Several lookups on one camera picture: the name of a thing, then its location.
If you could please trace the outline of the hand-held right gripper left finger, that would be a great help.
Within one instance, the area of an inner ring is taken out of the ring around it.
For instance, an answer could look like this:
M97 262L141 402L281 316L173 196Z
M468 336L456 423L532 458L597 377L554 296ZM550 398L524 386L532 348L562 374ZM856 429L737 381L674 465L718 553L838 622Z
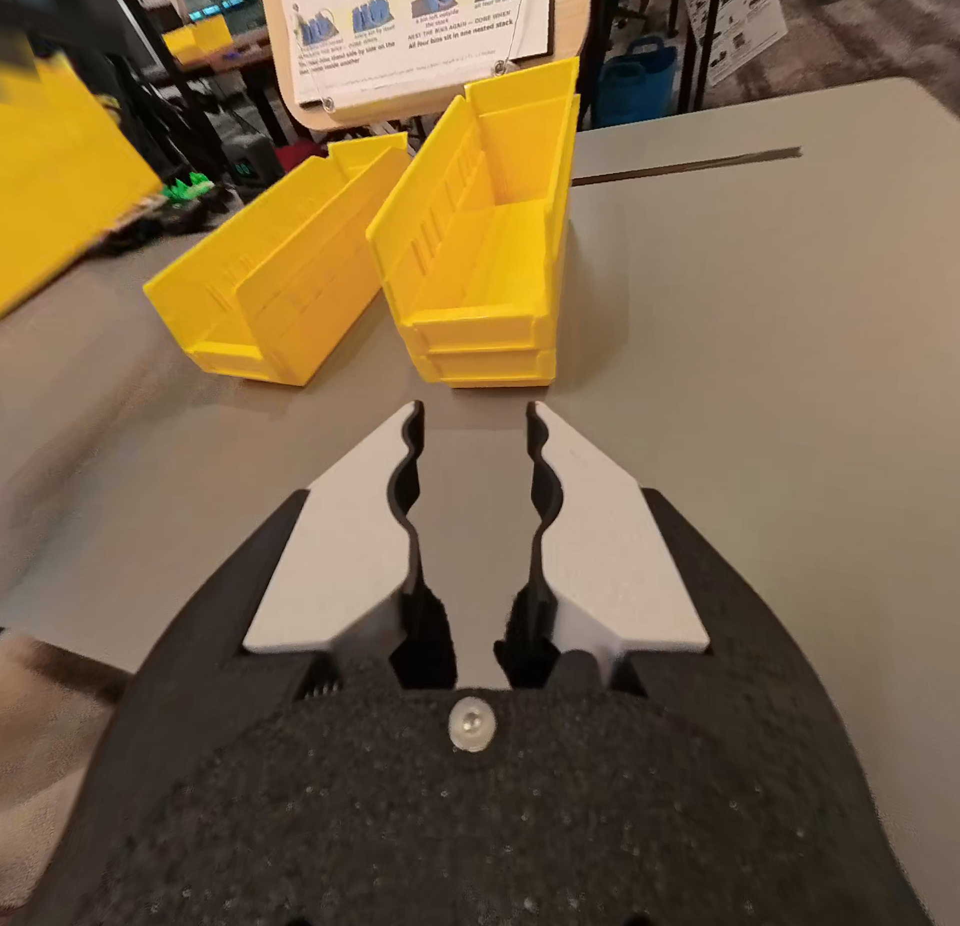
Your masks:
M385 658L405 688L455 685L450 621L409 519L425 424L425 405L406 403L310 483L247 652Z

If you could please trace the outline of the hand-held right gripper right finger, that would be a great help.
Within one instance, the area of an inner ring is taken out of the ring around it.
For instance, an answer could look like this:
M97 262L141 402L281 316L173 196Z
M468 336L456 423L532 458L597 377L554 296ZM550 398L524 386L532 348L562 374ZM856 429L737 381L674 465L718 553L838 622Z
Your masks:
M545 402L525 410L538 521L526 583L494 654L511 688L543 688L585 653L611 684L635 653L702 656L710 636L639 482Z

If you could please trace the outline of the grey desk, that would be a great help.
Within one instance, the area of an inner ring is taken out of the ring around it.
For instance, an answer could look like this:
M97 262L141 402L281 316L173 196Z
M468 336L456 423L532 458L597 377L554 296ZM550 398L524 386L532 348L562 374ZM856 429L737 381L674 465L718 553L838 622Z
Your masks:
M582 133L549 407L762 597L842 714L888 835L958 924L958 119L874 80ZM134 672L293 489L399 406L465 685L537 517L526 390L421 381L378 296L303 389L200 370L87 261L2 321L2 627Z

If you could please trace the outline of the person's beige trousers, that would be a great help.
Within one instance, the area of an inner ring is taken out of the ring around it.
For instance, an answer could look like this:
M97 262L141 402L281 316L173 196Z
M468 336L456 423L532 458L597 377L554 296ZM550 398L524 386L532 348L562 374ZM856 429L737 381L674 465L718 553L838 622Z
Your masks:
M132 675L1 634L1 914L29 901Z

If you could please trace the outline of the black charging device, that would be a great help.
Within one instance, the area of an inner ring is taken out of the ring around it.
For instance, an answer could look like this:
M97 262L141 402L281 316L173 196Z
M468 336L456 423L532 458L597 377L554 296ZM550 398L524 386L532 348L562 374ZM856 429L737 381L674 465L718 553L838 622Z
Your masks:
M285 176L270 139L261 133L239 133L222 143L236 186L269 187Z

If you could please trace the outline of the blue bucket on floor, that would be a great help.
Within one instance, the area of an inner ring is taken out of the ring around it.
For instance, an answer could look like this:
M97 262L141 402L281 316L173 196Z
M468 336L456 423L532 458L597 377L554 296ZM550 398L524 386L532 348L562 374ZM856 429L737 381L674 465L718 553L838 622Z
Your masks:
M606 59L599 74L592 127L610 128L665 117L670 108L679 52L658 34L634 39Z

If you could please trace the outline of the black table leg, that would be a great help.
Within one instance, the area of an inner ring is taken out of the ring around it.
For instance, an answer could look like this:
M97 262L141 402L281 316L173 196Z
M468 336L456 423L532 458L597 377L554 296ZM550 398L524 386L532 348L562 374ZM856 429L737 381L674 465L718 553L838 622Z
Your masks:
M701 20L694 17L693 0L681 0L685 36L682 43L676 114L699 111L708 85L714 41L717 35L721 0L706 0Z

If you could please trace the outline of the printed instruction sheet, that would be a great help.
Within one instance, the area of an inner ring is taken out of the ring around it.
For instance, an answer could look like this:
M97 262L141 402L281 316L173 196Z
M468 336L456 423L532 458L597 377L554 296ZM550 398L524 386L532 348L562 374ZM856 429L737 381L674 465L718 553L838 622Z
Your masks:
M328 112L549 56L554 0L281 0L294 98Z

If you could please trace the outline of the small yellow bin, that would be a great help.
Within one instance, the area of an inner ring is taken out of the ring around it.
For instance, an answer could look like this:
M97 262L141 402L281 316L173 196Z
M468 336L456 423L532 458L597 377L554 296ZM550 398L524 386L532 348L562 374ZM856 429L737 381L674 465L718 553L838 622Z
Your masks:
M220 13L164 32L162 38L167 50L183 66L201 63L234 43L228 23Z

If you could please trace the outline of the leaning picture poster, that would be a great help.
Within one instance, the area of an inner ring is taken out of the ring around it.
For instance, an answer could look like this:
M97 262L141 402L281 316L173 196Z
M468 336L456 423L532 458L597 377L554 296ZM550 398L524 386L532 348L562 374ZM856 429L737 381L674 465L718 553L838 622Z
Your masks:
M684 0L702 43L710 0ZM719 0L706 82L714 86L786 35L781 0Z

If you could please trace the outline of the wooden instruction board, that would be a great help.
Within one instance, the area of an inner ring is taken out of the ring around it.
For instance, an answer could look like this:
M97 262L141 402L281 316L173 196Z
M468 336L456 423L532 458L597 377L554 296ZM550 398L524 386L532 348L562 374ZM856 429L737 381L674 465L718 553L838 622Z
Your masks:
M493 77L495 65L490 62L465 79L442 83L436 80L414 85L390 85L376 91L372 99L359 100L346 109L328 111L321 103L300 104L295 97L291 58L291 34L282 16L282 0L261 0L265 9L270 49L277 92L295 126L329 131L339 128L368 126L390 120L404 120L416 115L442 113L467 83ZM549 61L578 56L585 44L590 25L592 0L553 0L551 8L553 51L548 56L530 56L513 60L507 72L532 68Z

